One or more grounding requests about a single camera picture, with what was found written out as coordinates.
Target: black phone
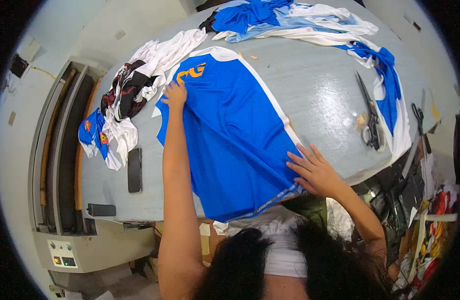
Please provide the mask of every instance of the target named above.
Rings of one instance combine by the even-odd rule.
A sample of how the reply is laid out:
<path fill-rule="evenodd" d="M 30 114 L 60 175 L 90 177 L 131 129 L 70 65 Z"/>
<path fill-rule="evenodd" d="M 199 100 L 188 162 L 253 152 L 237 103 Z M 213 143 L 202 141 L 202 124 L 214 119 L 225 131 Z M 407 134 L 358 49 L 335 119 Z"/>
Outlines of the black phone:
<path fill-rule="evenodd" d="M 117 209 L 114 205 L 89 203 L 87 212 L 94 217 L 115 217 Z"/>
<path fill-rule="evenodd" d="M 128 192 L 142 191 L 142 149 L 135 148 L 128 153 Z"/>

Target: gray table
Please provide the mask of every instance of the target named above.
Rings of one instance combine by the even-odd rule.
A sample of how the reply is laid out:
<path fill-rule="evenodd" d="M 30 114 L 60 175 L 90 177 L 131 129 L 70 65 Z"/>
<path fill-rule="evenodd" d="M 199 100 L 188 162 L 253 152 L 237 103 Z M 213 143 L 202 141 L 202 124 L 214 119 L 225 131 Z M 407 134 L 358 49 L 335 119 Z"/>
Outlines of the gray table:
<path fill-rule="evenodd" d="M 411 104 L 414 102 L 419 106 L 422 101 L 422 88 L 429 87 L 429 81 L 417 60 L 405 49 L 402 41 L 389 27 L 358 3 L 352 0 L 322 0 L 320 3 L 336 8 L 345 7 L 363 20 L 378 26 L 379 31 L 376 35 L 365 38 L 378 46 L 386 47 L 395 56 L 395 69 L 401 79 L 409 113 L 410 136 L 413 139 L 417 125 Z M 142 45 L 152 39 L 166 41 L 181 30 L 198 28 L 213 10 L 207 9 L 191 15 L 187 20 L 169 27 L 157 36 L 149 36 L 147 40 L 142 41 Z M 214 35 L 215 33 L 209 33 L 207 39 L 196 50 L 221 46 L 241 52 L 290 118 L 300 141 L 305 145 L 310 142 L 315 144 L 342 178 L 379 165 L 391 157 L 388 148 L 383 153 L 377 153 L 373 148 L 366 147 L 356 125 L 356 117 L 366 112 L 366 106 L 356 83 L 354 70 L 359 71 L 365 85 L 372 91 L 373 81 L 377 76 L 374 69 L 365 69 L 346 51 L 335 47 L 281 37 L 249 39 L 231 44 L 223 39 L 212 41 Z M 103 77 L 92 111 L 100 106 L 101 96 L 108 91 L 113 76 L 134 52 L 128 53 Z M 116 172 L 107 168 L 100 154 L 92 159 L 84 155 L 84 207 L 87 207 L 88 203 L 115 205 L 115 219 L 118 220 L 163 219 L 163 147 L 156 139 L 161 117 L 151 118 L 157 100 L 154 97 L 132 119 L 138 129 L 137 147 L 142 148 L 143 191 L 138 194 L 128 193 L 126 167 Z M 424 111 L 431 111 L 428 99 L 425 101 Z M 424 118 L 424 127 L 429 129 L 433 126 L 432 122 L 431 118 Z M 110 143 L 110 148 L 119 158 L 116 147 L 115 141 Z M 195 195 L 194 202 L 197 214 L 203 215 L 202 206 Z"/>

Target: hand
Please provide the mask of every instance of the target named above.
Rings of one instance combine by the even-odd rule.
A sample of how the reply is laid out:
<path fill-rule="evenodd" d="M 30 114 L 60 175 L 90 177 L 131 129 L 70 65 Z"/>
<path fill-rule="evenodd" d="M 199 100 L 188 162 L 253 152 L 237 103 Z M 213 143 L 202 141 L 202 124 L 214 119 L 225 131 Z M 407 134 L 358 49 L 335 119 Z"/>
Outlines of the hand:
<path fill-rule="evenodd" d="M 314 145 L 311 144 L 310 149 L 315 156 L 300 144 L 297 145 L 297 148 L 308 161 L 287 152 L 290 159 L 295 162 L 295 164 L 287 162 L 287 166 L 301 176 L 295 178 L 294 181 L 314 195 L 335 199 L 337 193 L 347 184 L 337 175 Z"/>
<path fill-rule="evenodd" d="M 165 93 L 163 93 L 168 99 L 162 98 L 162 102 L 170 106 L 170 110 L 183 110 L 183 105 L 187 100 L 187 89 L 185 88 L 185 83 L 182 82 L 180 85 L 176 84 L 174 81 L 170 82 L 169 85 L 165 87 Z"/>

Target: scissors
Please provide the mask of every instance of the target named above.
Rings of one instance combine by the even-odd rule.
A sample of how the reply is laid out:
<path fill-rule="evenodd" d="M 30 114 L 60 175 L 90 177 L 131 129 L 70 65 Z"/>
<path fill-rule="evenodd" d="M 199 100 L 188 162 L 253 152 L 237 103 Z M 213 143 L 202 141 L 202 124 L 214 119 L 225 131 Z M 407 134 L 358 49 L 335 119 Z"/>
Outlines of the scissors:
<path fill-rule="evenodd" d="M 368 121 L 362 129 L 362 140 L 367 146 L 373 147 L 378 152 L 382 152 L 385 149 L 386 140 L 383 133 L 382 126 L 378 123 L 377 109 L 375 108 L 374 101 L 368 95 L 367 88 L 365 87 L 364 81 L 360 77 L 360 74 L 355 71 L 358 78 L 358 85 L 362 94 L 364 95 L 365 103 L 368 109 Z"/>
<path fill-rule="evenodd" d="M 432 153 L 432 149 L 430 148 L 430 143 L 428 142 L 427 134 L 424 133 L 424 112 L 420 107 L 417 107 L 415 103 L 412 103 L 412 111 L 417 119 L 417 126 L 418 126 L 418 134 L 422 137 L 422 141 L 425 142 L 422 146 L 424 147 L 424 153 Z"/>

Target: control panel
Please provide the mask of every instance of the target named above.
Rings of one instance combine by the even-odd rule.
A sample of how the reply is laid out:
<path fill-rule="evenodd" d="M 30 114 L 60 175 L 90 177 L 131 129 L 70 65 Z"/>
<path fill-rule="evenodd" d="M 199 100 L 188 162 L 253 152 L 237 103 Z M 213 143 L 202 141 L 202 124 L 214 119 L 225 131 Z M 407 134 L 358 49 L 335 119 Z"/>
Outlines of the control panel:
<path fill-rule="evenodd" d="M 54 266 L 62 268 L 78 268 L 70 242 L 47 239 L 47 243 Z"/>

